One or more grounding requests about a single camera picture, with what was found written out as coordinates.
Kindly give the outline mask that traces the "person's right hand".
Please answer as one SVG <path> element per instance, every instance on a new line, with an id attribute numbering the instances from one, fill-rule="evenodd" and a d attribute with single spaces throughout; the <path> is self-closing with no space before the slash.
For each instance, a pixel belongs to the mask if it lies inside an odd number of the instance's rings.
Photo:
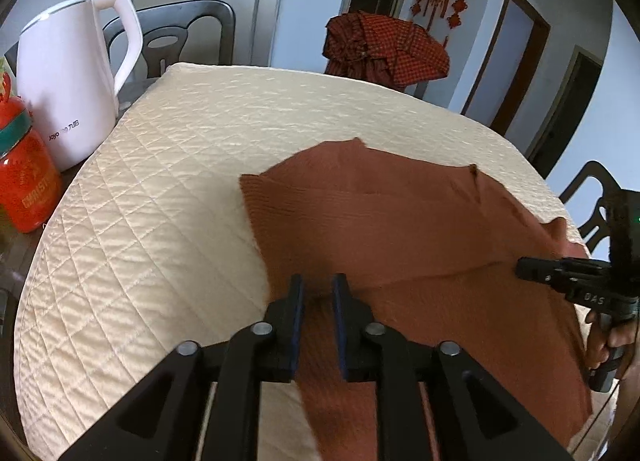
<path id="1" fill-rule="evenodd" d="M 624 350 L 623 363 L 618 370 L 618 377 L 626 377 L 626 372 L 639 366 L 639 344 L 637 339 L 637 319 L 604 330 L 601 325 L 601 315 L 593 309 L 587 314 L 585 322 L 590 325 L 586 345 L 586 363 L 590 369 L 598 368 L 608 360 L 614 348 Z"/>

